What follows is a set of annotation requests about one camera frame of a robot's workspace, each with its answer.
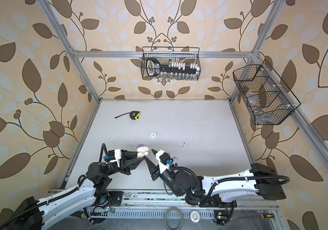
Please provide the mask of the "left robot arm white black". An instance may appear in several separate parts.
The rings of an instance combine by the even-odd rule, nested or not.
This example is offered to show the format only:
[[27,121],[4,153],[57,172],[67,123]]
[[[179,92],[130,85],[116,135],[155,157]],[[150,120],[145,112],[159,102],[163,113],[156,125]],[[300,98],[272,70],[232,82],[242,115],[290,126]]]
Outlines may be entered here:
[[110,208],[114,199],[107,190],[111,175],[130,175],[150,153],[149,147],[140,146],[136,151],[110,150],[102,144],[97,162],[89,165],[87,173],[79,177],[77,185],[55,195],[36,200],[25,199],[8,220],[0,225],[0,230],[47,230],[62,219],[83,211],[90,206]]

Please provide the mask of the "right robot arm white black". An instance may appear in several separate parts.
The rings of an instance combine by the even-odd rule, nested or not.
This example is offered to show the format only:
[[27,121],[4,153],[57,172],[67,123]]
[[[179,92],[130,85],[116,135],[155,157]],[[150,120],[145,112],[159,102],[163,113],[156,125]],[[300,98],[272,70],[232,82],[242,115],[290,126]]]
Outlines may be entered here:
[[184,196],[192,206],[221,207],[239,198],[261,196],[265,200],[286,198],[282,185],[290,178],[278,175],[268,166],[254,163],[249,170],[224,176],[198,176],[189,168],[178,166],[163,150],[153,151],[157,163],[149,158],[148,148],[138,153],[148,166],[153,181],[160,178],[165,190],[175,196]]

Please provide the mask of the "white round earbud case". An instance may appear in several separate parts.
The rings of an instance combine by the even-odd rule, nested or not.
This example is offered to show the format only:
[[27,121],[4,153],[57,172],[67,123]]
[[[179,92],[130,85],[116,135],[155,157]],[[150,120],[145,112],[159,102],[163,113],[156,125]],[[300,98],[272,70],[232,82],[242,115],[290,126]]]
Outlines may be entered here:
[[157,132],[155,132],[155,131],[150,132],[150,137],[151,138],[156,138],[157,137]]

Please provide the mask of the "black yellow tape measure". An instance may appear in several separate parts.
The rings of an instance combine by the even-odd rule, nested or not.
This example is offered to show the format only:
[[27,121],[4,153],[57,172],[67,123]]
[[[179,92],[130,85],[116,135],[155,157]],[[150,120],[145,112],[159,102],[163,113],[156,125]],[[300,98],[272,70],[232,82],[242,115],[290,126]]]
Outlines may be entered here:
[[124,113],[124,114],[121,114],[119,116],[116,116],[115,119],[116,118],[119,118],[121,116],[124,116],[124,115],[129,115],[129,117],[130,117],[131,120],[137,120],[140,117],[140,111],[131,111],[129,113]]

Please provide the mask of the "grey tape roll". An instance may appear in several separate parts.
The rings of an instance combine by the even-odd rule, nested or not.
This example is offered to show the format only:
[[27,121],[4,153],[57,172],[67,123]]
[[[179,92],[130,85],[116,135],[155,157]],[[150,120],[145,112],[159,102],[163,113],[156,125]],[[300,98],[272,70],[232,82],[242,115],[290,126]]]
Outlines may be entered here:
[[[168,221],[179,220],[178,225],[175,228],[170,227]],[[184,224],[184,215],[183,213],[176,207],[171,207],[167,209],[164,215],[164,226],[166,230],[181,230]]]

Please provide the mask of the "white round disc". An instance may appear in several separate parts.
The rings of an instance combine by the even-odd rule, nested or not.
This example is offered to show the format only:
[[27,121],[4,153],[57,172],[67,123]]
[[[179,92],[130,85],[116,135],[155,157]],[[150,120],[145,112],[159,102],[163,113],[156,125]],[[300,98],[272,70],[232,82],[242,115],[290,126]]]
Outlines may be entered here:
[[189,218],[193,223],[198,223],[201,219],[201,215],[197,210],[193,210],[190,212]]

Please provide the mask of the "black yellow screwdriver left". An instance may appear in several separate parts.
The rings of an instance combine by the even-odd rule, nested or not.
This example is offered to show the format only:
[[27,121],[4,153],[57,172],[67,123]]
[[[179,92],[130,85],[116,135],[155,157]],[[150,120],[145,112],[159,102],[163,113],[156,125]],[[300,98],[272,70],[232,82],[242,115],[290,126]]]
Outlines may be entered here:
[[70,216],[74,217],[74,218],[83,218],[85,216],[85,214],[83,211],[77,211],[77,212],[71,214]]

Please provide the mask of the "black yellow screwdriver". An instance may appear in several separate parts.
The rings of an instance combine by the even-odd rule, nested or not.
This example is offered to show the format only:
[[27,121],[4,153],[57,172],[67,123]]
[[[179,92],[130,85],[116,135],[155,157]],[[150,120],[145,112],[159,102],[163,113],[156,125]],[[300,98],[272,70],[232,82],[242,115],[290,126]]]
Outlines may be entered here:
[[77,211],[77,212],[71,214],[70,216],[74,217],[74,218],[83,218],[85,216],[85,214],[83,211]]
[[261,215],[261,218],[263,218],[263,219],[268,219],[268,218],[274,218],[275,217],[275,215],[274,214],[262,214]]

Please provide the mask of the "black yellow screwdriver right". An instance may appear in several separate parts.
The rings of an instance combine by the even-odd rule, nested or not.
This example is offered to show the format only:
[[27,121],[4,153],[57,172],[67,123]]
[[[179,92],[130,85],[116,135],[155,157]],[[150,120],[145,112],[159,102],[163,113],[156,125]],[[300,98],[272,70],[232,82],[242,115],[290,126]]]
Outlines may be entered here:
[[268,218],[274,218],[275,217],[275,215],[274,214],[262,214],[261,215],[261,218],[263,218],[263,219],[268,219]]

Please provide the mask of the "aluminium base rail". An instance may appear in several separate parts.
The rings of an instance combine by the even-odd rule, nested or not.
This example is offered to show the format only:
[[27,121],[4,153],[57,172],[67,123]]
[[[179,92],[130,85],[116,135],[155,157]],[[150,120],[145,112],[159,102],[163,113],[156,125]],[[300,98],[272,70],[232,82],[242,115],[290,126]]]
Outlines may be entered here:
[[[189,205],[185,197],[168,195],[164,190],[123,190],[120,198],[112,207],[117,209],[164,209],[177,207],[179,209],[199,209],[199,206]],[[239,210],[279,210],[277,201],[264,200],[260,196],[248,196],[236,199]]]

